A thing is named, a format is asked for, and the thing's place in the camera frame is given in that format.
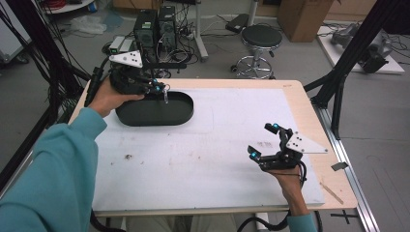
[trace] white board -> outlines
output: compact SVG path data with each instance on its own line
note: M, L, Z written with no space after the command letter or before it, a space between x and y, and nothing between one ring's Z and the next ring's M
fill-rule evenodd
M181 126L128 127L115 112L97 138L95 211L285 206L277 180L249 159L248 145L274 155L278 123L297 130L282 90L184 89L194 102ZM309 205L324 203L308 156L303 188Z
M322 26L319 29L318 34L327 34L332 32L332 29L326 26ZM341 47L340 44L334 45L331 44L332 40L332 34L326 36L326 37L317 37L319 40L319 43L322 45L324 48L327 57L329 58L329 61L332 63L332 66L334 67L340 59L341 54L344 52L343 47ZM390 74L402 74L404 73L404 69L392 58L392 56L387 56L385 58L387 61L389 61L388 64L384 65L382 68L380 68L376 73L390 73ZM357 72L357 73L364 73L364 70L362 67L358 64L356 64L352 72Z

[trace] black metal pole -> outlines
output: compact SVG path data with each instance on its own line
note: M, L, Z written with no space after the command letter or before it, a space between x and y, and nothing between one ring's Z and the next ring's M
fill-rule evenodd
M311 99L312 104L321 108L326 108L332 96L337 94L332 115L332 132L337 139L340 139L338 135L339 118L344 82L347 75L362 58L362 55L380 32L386 21L395 14L395 9L401 1L402 0L378 0L368 13L355 37L341 54L335 67L327 75L304 87L306 91L310 91L322 85L318 94Z

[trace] white shelf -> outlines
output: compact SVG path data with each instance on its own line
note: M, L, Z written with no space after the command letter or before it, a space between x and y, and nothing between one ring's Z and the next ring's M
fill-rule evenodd
M82 0L81 4L67 4L66 6L64 6L61 9L57 9L57 10L46 10L45 13L46 14L60 14L60 13L65 13L65 12L71 12L83 7L88 6L88 4L94 2L94 0Z

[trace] stool wheel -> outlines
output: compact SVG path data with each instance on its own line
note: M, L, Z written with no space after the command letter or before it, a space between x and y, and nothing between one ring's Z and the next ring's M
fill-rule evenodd
M238 70L238 67L236 65L231 66L231 71L234 73Z

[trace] computer tower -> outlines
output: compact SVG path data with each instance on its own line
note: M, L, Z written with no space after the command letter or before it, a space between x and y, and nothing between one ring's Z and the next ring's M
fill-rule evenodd
M159 19L162 50L172 51L177 48L175 7L160 7Z
M158 15L156 10L142 9L138 11L133 27L135 41L139 48L153 48L159 40Z

